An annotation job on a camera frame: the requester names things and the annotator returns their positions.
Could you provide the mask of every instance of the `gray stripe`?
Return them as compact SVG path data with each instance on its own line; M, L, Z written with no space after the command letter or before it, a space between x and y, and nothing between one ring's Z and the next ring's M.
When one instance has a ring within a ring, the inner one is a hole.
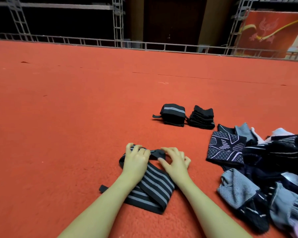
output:
M136 191L136 190L132 190L131 192L135 193L135 194L139 194L141 196L146 196L146 197L149 197L146 193L144 192L139 192L139 191Z
M170 181L170 179L168 179L167 176L165 176L164 174L159 173L158 171L156 171L154 168L150 167L149 165L147 166L149 169L151 169L153 172L155 172L156 174L165 177L166 180L171 184L172 188L174 188L174 184L172 184L172 182Z
M144 177L153 185L157 186L169 199L170 199L170 195L168 194L168 192L161 187L161 185L157 184L156 182L152 181L148 176L144 175Z
M181 109L178 109L178 108L173 108L173 107L164 107L164 109L170 109L170 110L174 110L174 111L178 111L178 112L181 112L181 113L186 113L185 111L181 110Z
M127 198L130 198L130 199L133 199L133 200L136 200L136 201L139 201L139 202L142 202L142 203L145 203L145 204L147 204L147 205L152 205L152 206L155 206L155 207L159 207L160 208L160 206L159 205L156 205L155 203L152 203L152 202L150 202L150 201L146 201L146 200L143 200L143 199L139 199L139 198L137 198L137 197L135 197L135 196L127 196Z
M154 188L150 187L148 184L146 184L146 182L144 182L143 180L140 181L144 186L146 186L149 190L151 190L152 192L154 192L160 199L163 200L163 202L167 205L168 202L167 200L162 196L160 195Z
M157 176L154 176L154 175L151 174L148 170L146 170L146 173L147 173L148 175L150 175L151 177L155 178L156 180L160 181L161 183L163 183L164 186L167 187L167 188L170 190L170 192L172 193L172 189L166 184L166 182L164 182L162 179L158 178Z

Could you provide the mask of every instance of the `gray fabric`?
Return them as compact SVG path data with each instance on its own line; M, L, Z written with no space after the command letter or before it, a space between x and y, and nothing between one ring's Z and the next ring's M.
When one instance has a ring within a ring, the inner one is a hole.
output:
M270 205L270 217L283 230L298 223L298 195L276 182L276 191Z
M249 140L255 140L257 141L257 138L253 135L253 133L250 131L247 123L243 123L242 126L238 127L235 126L235 132L238 136L246 137L246 142Z
M220 196L233 208L238 209L246 201L250 200L259 187L250 181L237 169L225 171L222 176L222 184L217 189Z

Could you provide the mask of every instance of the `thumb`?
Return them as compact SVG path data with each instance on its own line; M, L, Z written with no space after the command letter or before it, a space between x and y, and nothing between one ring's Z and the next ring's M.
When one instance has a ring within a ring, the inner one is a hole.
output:
M163 168L165 168L166 172L168 173L168 171L171 168L171 165L168 164L168 162L165 161L163 158L158 158L158 161L160 162L160 164L163 166Z

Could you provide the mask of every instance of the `red carpet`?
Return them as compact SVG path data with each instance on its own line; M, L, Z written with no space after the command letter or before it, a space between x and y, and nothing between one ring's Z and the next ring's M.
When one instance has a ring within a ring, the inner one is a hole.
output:
M213 108L216 125L246 121L263 138L298 133L298 62L0 41L0 237L56 237L115 181L128 142L184 151L233 216L216 193L222 168L205 161L212 131L153 120L165 103ZM204 235L175 191L162 216L124 204L110 237Z

